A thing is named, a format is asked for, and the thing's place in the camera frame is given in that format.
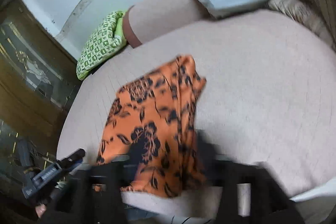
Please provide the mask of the person left hand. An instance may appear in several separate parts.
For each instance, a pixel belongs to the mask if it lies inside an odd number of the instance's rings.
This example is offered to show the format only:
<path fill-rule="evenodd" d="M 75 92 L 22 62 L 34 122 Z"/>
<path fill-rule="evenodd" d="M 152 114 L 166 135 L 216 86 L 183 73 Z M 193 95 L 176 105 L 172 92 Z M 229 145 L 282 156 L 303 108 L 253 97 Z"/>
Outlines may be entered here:
<path fill-rule="evenodd" d="M 42 215 L 46 212 L 46 210 L 47 210 L 47 207 L 45 204 L 41 204 L 35 207 L 35 211 L 36 211 L 38 218 L 41 218 Z"/>

